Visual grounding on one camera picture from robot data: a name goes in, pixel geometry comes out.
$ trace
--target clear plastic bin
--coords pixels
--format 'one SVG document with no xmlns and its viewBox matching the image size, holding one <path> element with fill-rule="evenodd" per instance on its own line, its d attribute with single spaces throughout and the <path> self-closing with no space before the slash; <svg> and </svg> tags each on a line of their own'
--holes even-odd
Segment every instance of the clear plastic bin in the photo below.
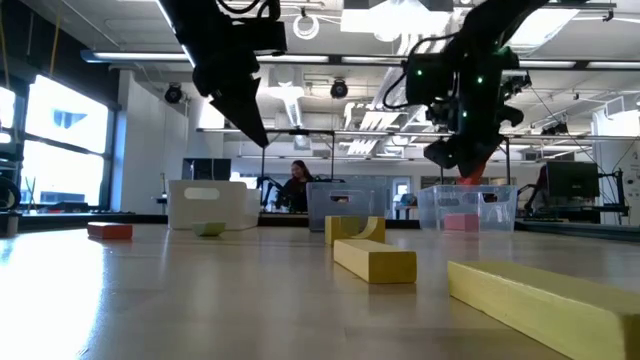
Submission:
<svg viewBox="0 0 640 360">
<path fill-rule="evenodd" d="M 348 183 L 307 184 L 309 230 L 324 231 L 326 216 L 359 216 L 364 227 L 367 217 L 385 215 L 384 188 Z"/>
<path fill-rule="evenodd" d="M 437 185 L 418 193 L 423 229 L 444 230 L 449 214 L 477 214 L 480 231 L 513 231 L 517 207 L 515 186 Z"/>
</svg>

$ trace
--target wooden table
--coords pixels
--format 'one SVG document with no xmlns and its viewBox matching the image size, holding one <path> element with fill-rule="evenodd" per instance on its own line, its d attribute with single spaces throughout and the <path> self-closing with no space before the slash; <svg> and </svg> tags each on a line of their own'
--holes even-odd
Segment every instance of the wooden table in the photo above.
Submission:
<svg viewBox="0 0 640 360">
<path fill-rule="evenodd" d="M 414 285 L 370 286 L 323 234 L 259 228 L 202 240 L 136 225 L 0 241 L 1 359 L 565 359 L 448 296 L 447 260 L 507 260 L 640 291 L 640 247 L 534 233 L 387 231 Z"/>
</svg>

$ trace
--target ceiling light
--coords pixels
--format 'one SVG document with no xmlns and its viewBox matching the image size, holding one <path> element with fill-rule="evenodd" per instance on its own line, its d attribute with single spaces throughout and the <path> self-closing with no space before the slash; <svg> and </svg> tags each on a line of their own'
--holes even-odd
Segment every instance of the ceiling light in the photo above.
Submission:
<svg viewBox="0 0 640 360">
<path fill-rule="evenodd" d="M 387 136 L 386 131 L 336 131 L 336 135 Z"/>
<path fill-rule="evenodd" d="M 261 63 L 319 63 L 326 64 L 329 62 L 329 56 L 323 55 L 261 55 L 257 56 L 258 62 Z"/>
<path fill-rule="evenodd" d="M 445 11 L 429 11 L 418 0 L 379 3 L 371 9 L 344 9 L 340 18 L 340 31 L 370 33 L 384 42 L 398 38 L 400 34 L 441 34 L 452 14 Z"/>
<path fill-rule="evenodd" d="M 638 70 L 640 61 L 592 61 L 587 67 L 589 69 Z"/>
<path fill-rule="evenodd" d="M 209 129 L 209 128 L 198 128 L 196 131 L 199 132 L 211 132 L 211 133 L 223 133 L 223 134 L 235 134 L 239 133 L 238 129 Z"/>
<path fill-rule="evenodd" d="M 344 64 L 366 64 L 366 65 L 400 65 L 404 60 L 401 56 L 344 56 Z"/>
<path fill-rule="evenodd" d="M 179 53 L 123 53 L 123 52 L 94 52 L 93 56 L 103 61 L 161 61 L 161 62 L 184 62 L 189 58 L 186 54 Z"/>
<path fill-rule="evenodd" d="M 555 61 L 555 60 L 521 60 L 520 66 L 523 68 L 563 68 L 570 69 L 576 65 L 575 61 Z"/>
<path fill-rule="evenodd" d="M 156 0 L 117 0 L 118 2 L 156 2 Z M 233 0 L 229 1 L 228 4 L 231 7 L 235 7 L 236 5 L 239 7 L 246 7 L 250 5 L 252 1 L 243 1 L 243 0 Z M 281 7 L 305 7 L 307 9 L 324 9 L 325 4 L 321 1 L 282 1 L 280 3 Z"/>
</svg>

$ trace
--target person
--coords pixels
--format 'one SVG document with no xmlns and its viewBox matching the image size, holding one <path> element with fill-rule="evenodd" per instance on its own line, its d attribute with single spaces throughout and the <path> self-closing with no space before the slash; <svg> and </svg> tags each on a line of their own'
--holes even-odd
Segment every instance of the person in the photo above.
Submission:
<svg viewBox="0 0 640 360">
<path fill-rule="evenodd" d="M 307 212 L 307 183 L 313 182 L 313 177 L 302 160 L 291 164 L 291 179 L 284 184 L 278 193 L 276 207 L 289 207 L 289 212 Z"/>
</svg>

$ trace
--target yellow wooden block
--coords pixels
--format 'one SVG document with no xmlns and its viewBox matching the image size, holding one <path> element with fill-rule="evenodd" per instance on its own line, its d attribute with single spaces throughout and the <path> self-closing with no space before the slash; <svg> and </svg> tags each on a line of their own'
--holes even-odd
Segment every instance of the yellow wooden block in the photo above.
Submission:
<svg viewBox="0 0 640 360">
<path fill-rule="evenodd" d="M 367 226 L 359 233 L 360 219 L 356 216 L 327 216 L 324 219 L 324 240 L 333 245 L 337 239 L 371 240 L 385 243 L 385 218 L 370 216 Z"/>
<path fill-rule="evenodd" d="M 364 231 L 351 238 L 354 240 L 371 240 L 384 244 L 387 231 L 385 221 L 386 219 L 383 217 L 369 216 Z"/>
<path fill-rule="evenodd" d="M 416 253 L 370 240 L 336 240 L 333 260 L 371 284 L 414 283 Z"/>
<path fill-rule="evenodd" d="M 324 242 L 332 245 L 337 239 L 348 239 L 360 230 L 357 216 L 327 216 L 324 219 Z"/>
<path fill-rule="evenodd" d="M 506 262 L 448 267 L 451 296 L 572 359 L 640 359 L 640 294 Z"/>
</svg>

